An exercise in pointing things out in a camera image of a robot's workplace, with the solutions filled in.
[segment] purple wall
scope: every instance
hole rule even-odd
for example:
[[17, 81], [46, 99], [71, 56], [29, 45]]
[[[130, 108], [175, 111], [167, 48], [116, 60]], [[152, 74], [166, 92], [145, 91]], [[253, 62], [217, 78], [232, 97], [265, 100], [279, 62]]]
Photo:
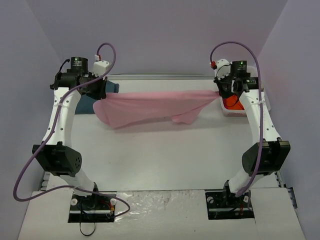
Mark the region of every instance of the purple wall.
[[[113, 74], [212, 75], [212, 48], [235, 40], [249, 45], [258, 55], [287, 0], [27, 2], [60, 60], [77, 55], [92, 61], [97, 47], [108, 41], [118, 53]], [[239, 46], [221, 47], [215, 58], [221, 57], [251, 59]]]
[[[1, 2], [0, 31], [0, 239], [13, 240], [28, 206], [14, 200], [13, 187], [33, 144], [45, 134], [53, 100], [49, 84], [60, 64], [24, 0]], [[39, 189], [42, 175], [38, 163], [32, 164], [19, 195]]]
[[310, 240], [320, 236], [319, 10], [319, 0], [289, 0], [259, 55], [273, 122], [291, 144], [281, 173]]

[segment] pink towel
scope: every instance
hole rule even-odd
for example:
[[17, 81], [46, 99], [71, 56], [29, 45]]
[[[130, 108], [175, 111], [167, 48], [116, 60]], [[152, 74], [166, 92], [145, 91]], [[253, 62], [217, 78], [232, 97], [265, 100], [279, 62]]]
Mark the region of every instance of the pink towel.
[[105, 124], [118, 128], [145, 119], [171, 117], [191, 124], [219, 95], [211, 90], [107, 93], [93, 110]]

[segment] black cable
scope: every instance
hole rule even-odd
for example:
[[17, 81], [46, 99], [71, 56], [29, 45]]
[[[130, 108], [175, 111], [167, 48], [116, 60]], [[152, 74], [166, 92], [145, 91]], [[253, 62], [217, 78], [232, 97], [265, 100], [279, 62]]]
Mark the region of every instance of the black cable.
[[82, 230], [81, 230], [82, 214], [84, 214], [84, 215], [88, 215], [88, 214], [85, 211], [83, 211], [83, 209], [82, 209], [82, 201], [81, 200], [80, 200], [80, 209], [79, 210], [80, 210], [80, 220], [79, 220], [80, 233], [85, 237], [90, 237], [96, 231], [96, 223], [95, 222], [93, 223], [94, 224], [94, 229], [93, 229], [93, 231], [91, 233], [89, 233], [89, 234], [83, 233]]
[[237, 207], [232, 208], [231, 210], [229, 210], [228, 212], [233, 212], [234, 210], [236, 210]]
[[69, 63], [69, 62], [70, 62], [70, 59], [69, 59], [69, 58], [66, 59], [66, 60], [64, 60], [64, 62], [62, 63], [61, 67], [59, 68], [59, 72], [58, 72], [58, 73], [61, 73], [61, 70], [62, 70], [62, 68], [64, 67], [64, 65], [65, 65], [66, 63]]
[[[75, 189], [79, 190], [79, 191], [82, 191], [82, 192], [85, 192], [85, 193], [89, 193], [89, 194], [96, 194], [96, 195], [99, 195], [99, 196], [103, 196], [103, 197], [110, 197], [110, 195], [108, 195], [107, 193], [102, 193], [100, 191], [89, 191], [89, 190], [85, 190], [85, 189], [82, 189], [82, 188], [79, 188], [79, 187], [76, 187]], [[120, 202], [122, 202], [123, 204], [125, 204], [127, 206], [127, 210], [123, 211], [123, 212], [120, 212], [118, 213], [117, 215], [114, 215], [113, 218], [117, 218], [117, 217], [120, 217], [124, 214], [126, 214], [127, 212], [130, 211], [131, 207], [130, 205], [123, 199], [117, 197], [117, 196], [113, 196], [112, 197], [113, 199], [115, 200], [118, 200]]]

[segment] black joint housing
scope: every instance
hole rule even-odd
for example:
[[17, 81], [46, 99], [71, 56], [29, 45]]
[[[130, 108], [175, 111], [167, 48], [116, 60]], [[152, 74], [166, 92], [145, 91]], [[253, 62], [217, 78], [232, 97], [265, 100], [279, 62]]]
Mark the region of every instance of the black joint housing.
[[[40, 145], [33, 145], [34, 154]], [[82, 157], [76, 150], [62, 145], [45, 145], [35, 157], [44, 171], [52, 173], [54, 176], [68, 175], [75, 177], [80, 171]]]
[[88, 71], [88, 59], [84, 57], [71, 57], [70, 69], [66, 72], [58, 72], [55, 75], [54, 83], [50, 85], [50, 89], [57, 90], [58, 88], [75, 88], [84, 84], [78, 89], [81, 95], [100, 100], [106, 98], [106, 84], [107, 77], [102, 77], [95, 82], [87, 84], [88, 82], [97, 78]]
[[[249, 176], [252, 176], [255, 170], [258, 159], [258, 149], [259, 143], [257, 142], [242, 155], [242, 166]], [[289, 141], [278, 140], [263, 142], [257, 174], [270, 175], [273, 172], [279, 171], [288, 156], [290, 149]]]

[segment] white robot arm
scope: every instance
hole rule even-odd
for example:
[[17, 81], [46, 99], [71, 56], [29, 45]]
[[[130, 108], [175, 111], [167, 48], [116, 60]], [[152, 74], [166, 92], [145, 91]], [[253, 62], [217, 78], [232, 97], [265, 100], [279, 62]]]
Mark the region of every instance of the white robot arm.
[[[215, 69], [214, 82], [219, 88], [219, 94], [224, 99], [237, 96], [244, 107], [252, 132], [252, 147], [242, 155], [242, 168], [224, 186], [229, 197], [240, 197], [256, 181], [281, 168], [290, 151], [290, 144], [283, 141], [277, 132], [269, 115], [263, 90], [259, 101], [258, 78], [251, 77], [247, 72], [247, 61], [228, 62], [220, 59], [213, 62], [212, 68]], [[259, 158], [261, 106], [263, 141]]]
[[[104, 60], [96, 61], [93, 64], [92, 72], [88, 72], [88, 60], [82, 57], [71, 58], [71, 68], [66, 73], [60, 71], [55, 76], [54, 84], [51, 88], [54, 90], [54, 103], [51, 118], [47, 132], [43, 141], [48, 137], [57, 115], [58, 106], [61, 106], [59, 117], [56, 121], [54, 133], [46, 143], [42, 151], [36, 156], [36, 159], [45, 171], [59, 176], [65, 180], [68, 185], [75, 186], [74, 193], [77, 196], [90, 196], [89, 192], [80, 191], [77, 188], [92, 192], [97, 186], [91, 181], [81, 168], [81, 154], [72, 149], [71, 130], [74, 121], [76, 107], [81, 95], [87, 94], [94, 99], [106, 97], [106, 78], [101, 79], [87, 88], [72, 91], [66, 99], [60, 102], [60, 99], [80, 82], [89, 82], [96, 77], [102, 76], [109, 67], [109, 62]], [[32, 149], [35, 152], [39, 145]]]

